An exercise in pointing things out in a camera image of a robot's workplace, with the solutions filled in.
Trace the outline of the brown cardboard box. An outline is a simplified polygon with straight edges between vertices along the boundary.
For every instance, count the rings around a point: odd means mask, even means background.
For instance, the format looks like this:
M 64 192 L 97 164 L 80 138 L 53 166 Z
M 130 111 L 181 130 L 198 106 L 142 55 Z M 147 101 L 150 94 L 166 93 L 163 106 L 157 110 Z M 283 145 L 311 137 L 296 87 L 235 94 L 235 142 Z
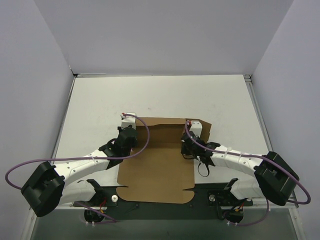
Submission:
M 119 164 L 117 195 L 126 201 L 184 204 L 192 200 L 194 161 L 181 155 L 185 118 L 136 120 L 134 157 Z

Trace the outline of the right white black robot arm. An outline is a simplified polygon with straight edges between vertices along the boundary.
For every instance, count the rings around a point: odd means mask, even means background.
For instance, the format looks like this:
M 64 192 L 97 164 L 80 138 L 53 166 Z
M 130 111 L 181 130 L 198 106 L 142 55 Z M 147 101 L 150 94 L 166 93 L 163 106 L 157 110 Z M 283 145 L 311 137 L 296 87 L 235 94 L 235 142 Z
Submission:
M 265 198 L 278 206 L 285 206 L 299 181 L 298 175 L 276 152 L 265 155 L 242 153 L 216 142 L 204 142 L 192 131 L 181 137 L 181 154 L 205 165 L 232 169 L 250 176 L 248 180 L 233 177 L 227 193 L 234 199 Z

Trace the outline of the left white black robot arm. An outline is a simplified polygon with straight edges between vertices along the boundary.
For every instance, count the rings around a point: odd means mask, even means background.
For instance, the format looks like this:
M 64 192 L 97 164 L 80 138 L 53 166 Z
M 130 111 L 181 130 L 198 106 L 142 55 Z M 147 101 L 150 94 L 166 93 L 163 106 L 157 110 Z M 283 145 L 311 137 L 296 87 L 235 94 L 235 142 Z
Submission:
M 119 128 L 117 138 L 109 140 L 81 160 L 54 165 L 45 161 L 38 165 L 21 189 L 21 193 L 37 217 L 52 212 L 59 204 L 84 201 L 92 206 L 101 203 L 101 187 L 94 180 L 81 178 L 109 170 L 123 162 L 137 145 L 138 132 L 132 126 Z

